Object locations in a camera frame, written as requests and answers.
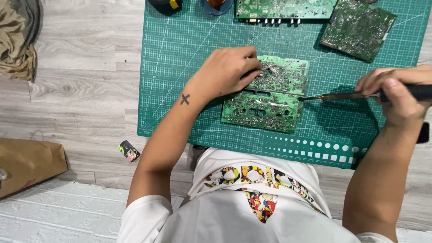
wooden floor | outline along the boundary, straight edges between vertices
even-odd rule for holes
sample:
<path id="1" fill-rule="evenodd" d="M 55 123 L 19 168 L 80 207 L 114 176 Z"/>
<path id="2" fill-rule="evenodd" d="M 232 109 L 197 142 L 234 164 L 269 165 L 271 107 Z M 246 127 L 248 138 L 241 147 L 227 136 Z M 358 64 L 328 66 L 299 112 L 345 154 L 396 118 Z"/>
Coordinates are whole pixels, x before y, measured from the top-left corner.
<path id="1" fill-rule="evenodd" d="M 70 170 L 59 178 L 128 189 L 136 163 L 117 147 L 126 139 L 138 150 L 146 143 L 136 135 L 144 1 L 42 4 L 35 83 L 0 77 L 0 137 L 62 143 Z M 431 19 L 419 63 L 432 64 Z M 416 148 L 398 227 L 432 230 L 431 149 L 430 143 Z M 173 195 L 191 186 L 185 158 L 172 174 Z M 353 171 L 316 168 L 333 217 L 341 219 Z"/>

person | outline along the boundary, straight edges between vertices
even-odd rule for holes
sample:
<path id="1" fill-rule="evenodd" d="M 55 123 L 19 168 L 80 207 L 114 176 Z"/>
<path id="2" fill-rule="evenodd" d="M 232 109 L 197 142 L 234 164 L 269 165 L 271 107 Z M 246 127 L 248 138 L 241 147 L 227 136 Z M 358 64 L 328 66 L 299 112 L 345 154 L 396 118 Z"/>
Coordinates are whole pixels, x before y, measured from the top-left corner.
<path id="1" fill-rule="evenodd" d="M 376 69 L 355 87 L 383 89 L 386 122 L 349 183 L 343 221 L 331 219 L 311 164 L 207 149 L 189 202 L 175 213 L 170 175 L 192 125 L 212 99 L 237 92 L 260 73 L 253 46 L 216 49 L 186 83 L 148 140 L 130 186 L 117 242 L 397 242 L 408 165 L 431 101 L 403 83 L 432 83 L 432 67 Z"/>

green circuit board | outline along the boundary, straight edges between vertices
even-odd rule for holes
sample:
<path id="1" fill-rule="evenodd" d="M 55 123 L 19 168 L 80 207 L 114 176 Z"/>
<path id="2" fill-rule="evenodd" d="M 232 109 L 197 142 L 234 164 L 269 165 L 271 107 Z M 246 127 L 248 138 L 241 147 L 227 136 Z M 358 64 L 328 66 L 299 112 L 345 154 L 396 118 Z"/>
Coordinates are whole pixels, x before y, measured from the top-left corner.
<path id="1" fill-rule="evenodd" d="M 321 44 L 373 62 L 396 15 L 355 0 L 339 0 Z"/>
<path id="2" fill-rule="evenodd" d="M 261 74 L 239 93 L 226 96 L 222 122 L 293 133 L 301 118 L 309 62 L 259 56 Z"/>
<path id="3" fill-rule="evenodd" d="M 329 19 L 337 0 L 236 0 L 239 19 Z"/>

hand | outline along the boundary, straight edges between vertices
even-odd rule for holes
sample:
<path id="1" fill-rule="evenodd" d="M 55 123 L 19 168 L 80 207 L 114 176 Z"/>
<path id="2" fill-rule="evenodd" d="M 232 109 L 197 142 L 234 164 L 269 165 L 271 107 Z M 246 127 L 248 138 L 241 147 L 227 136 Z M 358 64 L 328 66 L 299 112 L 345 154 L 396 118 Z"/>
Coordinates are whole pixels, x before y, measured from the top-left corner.
<path id="1" fill-rule="evenodd" d="M 417 101 L 403 83 L 432 84 L 432 65 L 420 65 L 409 68 L 378 68 L 362 77 L 355 87 L 363 95 L 373 94 L 379 89 L 390 100 L 383 105 L 383 114 L 387 118 L 386 126 L 410 128 L 418 127 L 424 121 L 431 101 Z"/>
<path id="2" fill-rule="evenodd" d="M 210 101 L 242 90 L 260 74 L 260 69 L 254 46 L 216 49 L 186 86 Z"/>

green cutting mat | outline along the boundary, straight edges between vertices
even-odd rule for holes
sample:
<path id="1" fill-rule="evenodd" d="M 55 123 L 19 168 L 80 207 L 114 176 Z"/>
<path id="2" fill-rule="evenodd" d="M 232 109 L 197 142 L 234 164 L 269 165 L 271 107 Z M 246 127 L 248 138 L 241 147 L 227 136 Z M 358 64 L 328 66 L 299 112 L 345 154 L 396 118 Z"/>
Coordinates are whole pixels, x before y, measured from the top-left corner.
<path id="1" fill-rule="evenodd" d="M 298 27 L 249 25 L 237 21 L 234 6 L 222 16 L 211 16 L 199 1 L 191 0 L 184 0 L 183 9 L 167 17 L 146 2 L 138 135 L 152 134 L 185 83 L 216 48 L 254 45 L 258 55 L 308 60 L 307 96 L 352 91 L 357 80 L 374 68 L 416 65 L 431 1 L 380 0 L 376 6 L 397 19 L 375 61 L 368 64 L 318 43 L 328 20 L 304 20 Z M 213 100 L 200 113 L 189 143 L 355 168 L 384 123 L 373 100 L 312 101 L 305 102 L 302 119 L 290 135 L 222 123 L 222 101 Z"/>

